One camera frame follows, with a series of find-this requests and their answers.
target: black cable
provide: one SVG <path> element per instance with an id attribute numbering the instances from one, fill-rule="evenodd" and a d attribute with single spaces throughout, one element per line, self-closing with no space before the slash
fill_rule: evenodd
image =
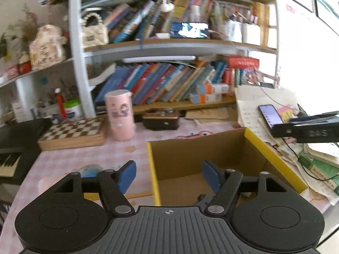
<path id="1" fill-rule="evenodd" d="M 313 178 L 313 179 L 315 179 L 315 180 L 317 180 L 317 181 L 330 181 L 330 180 L 334 179 L 335 177 L 338 177 L 338 176 L 339 176 L 339 174 L 338 174 L 338 175 L 335 175 L 335 176 L 333 176 L 333 177 L 331 177 L 331 178 L 328 178 L 328 179 L 320 179 L 320 178 L 314 177 L 313 175 L 309 174 L 309 173 L 306 171 L 306 169 L 305 169 L 305 167 L 303 166 L 303 164 L 300 162 L 297 153 L 296 153 L 296 152 L 295 152 L 295 151 L 287 144 L 287 142 L 286 142 L 283 138 L 281 138 L 281 139 L 284 141 L 284 143 L 286 144 L 286 146 L 287 146 L 287 147 L 295 154 L 295 156 L 298 158 L 298 162 L 300 163 L 302 169 L 303 169 L 303 170 L 305 171 L 305 173 L 306 173 L 308 176 L 310 176 L 311 178 Z"/>

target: pink tablecloth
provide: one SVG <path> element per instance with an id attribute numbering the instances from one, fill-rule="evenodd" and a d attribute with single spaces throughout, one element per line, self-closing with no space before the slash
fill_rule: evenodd
<path id="1" fill-rule="evenodd" d="M 20 210 L 38 196 L 38 182 L 42 178 L 63 175 L 87 164 L 99 164 L 104 169 L 119 169 L 121 165 L 132 159 L 137 163 L 137 177 L 127 194 L 150 191 L 151 181 L 146 147 L 148 141 L 188 136 L 202 131 L 218 133 L 231 129 L 233 129 L 231 124 L 197 126 L 191 120 L 180 119 L 180 128 L 177 131 L 154 132 L 138 123 L 136 124 L 137 133 L 130 141 L 115 141 L 111 132 L 108 131 L 106 143 L 103 146 L 42 152 L 13 201 L 0 237 L 0 253 L 18 254 L 22 251 L 23 248 L 14 228 L 14 220 Z"/>

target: black keyboard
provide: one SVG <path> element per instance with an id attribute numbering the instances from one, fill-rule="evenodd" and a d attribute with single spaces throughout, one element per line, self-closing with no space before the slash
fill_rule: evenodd
<path id="1" fill-rule="evenodd" d="M 51 125 L 49 119 L 35 119 L 0 128 L 0 183 L 23 182 L 41 153 L 38 140 Z"/>

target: metal rivet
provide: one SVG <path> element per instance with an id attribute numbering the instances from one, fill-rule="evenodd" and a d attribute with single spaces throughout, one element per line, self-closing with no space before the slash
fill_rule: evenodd
<path id="1" fill-rule="evenodd" d="M 224 212 L 225 209 L 220 205 L 211 205 L 207 210 L 213 214 L 220 214 Z"/>
<path id="2" fill-rule="evenodd" d="M 131 210 L 132 210 L 131 207 L 129 207 L 127 205 L 120 205 L 120 206 L 115 208 L 115 212 L 117 212 L 119 214 L 126 214 L 126 213 L 130 212 Z"/>

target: green lid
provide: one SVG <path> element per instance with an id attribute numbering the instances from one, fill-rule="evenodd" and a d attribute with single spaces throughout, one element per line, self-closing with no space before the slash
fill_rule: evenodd
<path id="1" fill-rule="evenodd" d="M 76 98 L 76 99 L 71 99 L 71 100 L 66 101 L 64 103 L 64 107 L 66 109 L 69 109 L 69 108 L 73 108 L 73 107 L 80 105 L 80 104 L 81 104 L 80 100 L 78 98 Z"/>

